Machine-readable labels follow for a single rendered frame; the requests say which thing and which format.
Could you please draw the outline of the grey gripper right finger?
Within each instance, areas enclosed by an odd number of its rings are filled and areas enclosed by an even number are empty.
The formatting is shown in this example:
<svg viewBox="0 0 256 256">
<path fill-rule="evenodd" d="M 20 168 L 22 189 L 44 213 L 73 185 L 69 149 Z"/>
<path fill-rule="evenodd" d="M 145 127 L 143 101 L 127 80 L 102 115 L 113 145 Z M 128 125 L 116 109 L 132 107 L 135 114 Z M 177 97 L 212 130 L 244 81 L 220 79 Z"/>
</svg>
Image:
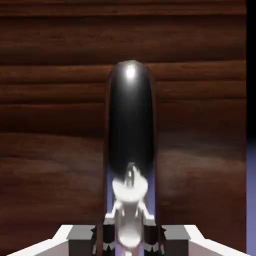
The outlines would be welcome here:
<svg viewBox="0 0 256 256">
<path fill-rule="evenodd" d="M 211 239 L 206 239 L 196 225 L 162 225 L 163 256 L 250 256 Z"/>
</svg>

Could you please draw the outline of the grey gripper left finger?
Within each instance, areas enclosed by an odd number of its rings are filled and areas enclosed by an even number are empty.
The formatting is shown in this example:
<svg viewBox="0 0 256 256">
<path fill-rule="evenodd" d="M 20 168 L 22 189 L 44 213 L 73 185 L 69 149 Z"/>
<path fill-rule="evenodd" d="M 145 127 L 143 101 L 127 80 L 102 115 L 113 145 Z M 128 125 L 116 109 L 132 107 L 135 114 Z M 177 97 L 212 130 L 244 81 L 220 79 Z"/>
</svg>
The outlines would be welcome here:
<svg viewBox="0 0 256 256">
<path fill-rule="evenodd" d="M 36 243 L 7 256 L 95 256 L 95 225 L 64 224 L 51 239 Z"/>
</svg>

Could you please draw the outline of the curved dark metal handle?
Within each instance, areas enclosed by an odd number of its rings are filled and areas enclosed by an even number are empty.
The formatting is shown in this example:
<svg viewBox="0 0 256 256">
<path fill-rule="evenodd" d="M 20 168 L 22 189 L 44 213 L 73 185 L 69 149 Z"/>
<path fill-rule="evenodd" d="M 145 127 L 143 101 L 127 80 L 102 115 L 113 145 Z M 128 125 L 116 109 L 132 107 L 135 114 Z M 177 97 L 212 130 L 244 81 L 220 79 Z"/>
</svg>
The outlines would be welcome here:
<svg viewBox="0 0 256 256">
<path fill-rule="evenodd" d="M 146 65 L 112 68 L 104 118 L 102 256 L 158 256 L 156 97 Z"/>
</svg>

